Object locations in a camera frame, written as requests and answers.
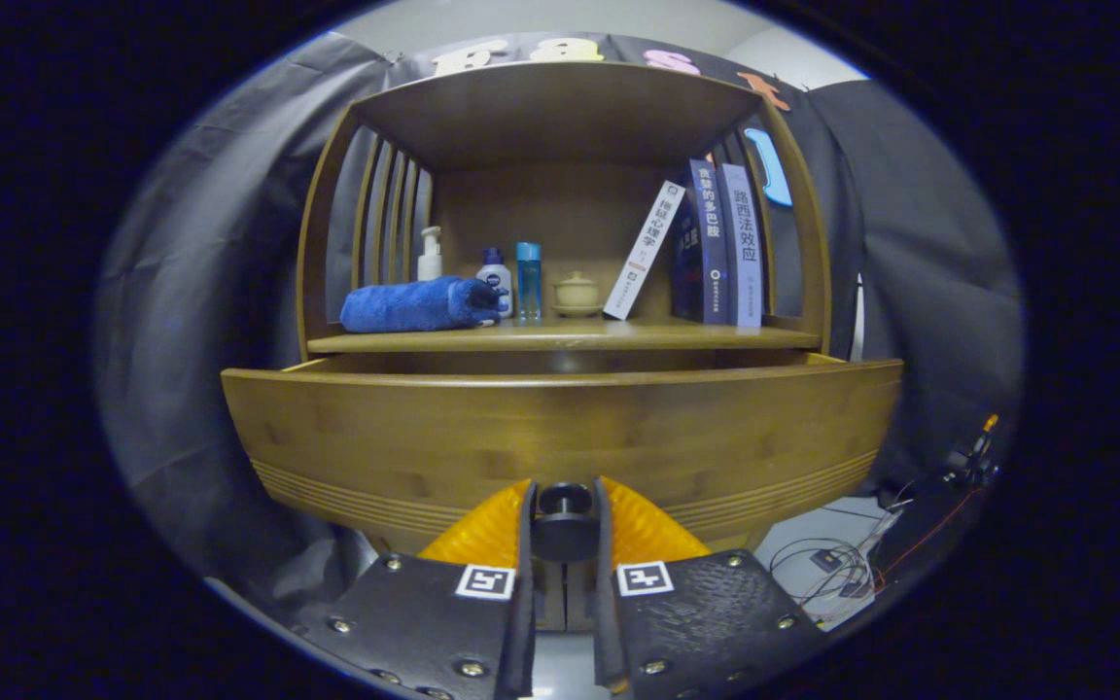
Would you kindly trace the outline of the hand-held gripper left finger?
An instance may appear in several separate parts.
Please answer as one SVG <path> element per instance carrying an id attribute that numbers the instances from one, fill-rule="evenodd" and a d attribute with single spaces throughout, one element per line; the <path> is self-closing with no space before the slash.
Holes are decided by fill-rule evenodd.
<path id="1" fill-rule="evenodd" d="M 532 696 L 535 493 L 519 480 L 421 553 L 379 556 L 305 640 L 407 699 Z"/>

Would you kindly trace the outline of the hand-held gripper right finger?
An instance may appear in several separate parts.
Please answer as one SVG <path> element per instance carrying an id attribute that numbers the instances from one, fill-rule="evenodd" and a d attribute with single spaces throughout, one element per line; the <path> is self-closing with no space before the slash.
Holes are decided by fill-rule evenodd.
<path id="1" fill-rule="evenodd" d="M 823 629 L 749 550 L 623 553 L 628 517 L 613 482 L 594 480 L 599 515 L 594 673 L 616 699 L 747 699 L 825 647 Z"/>

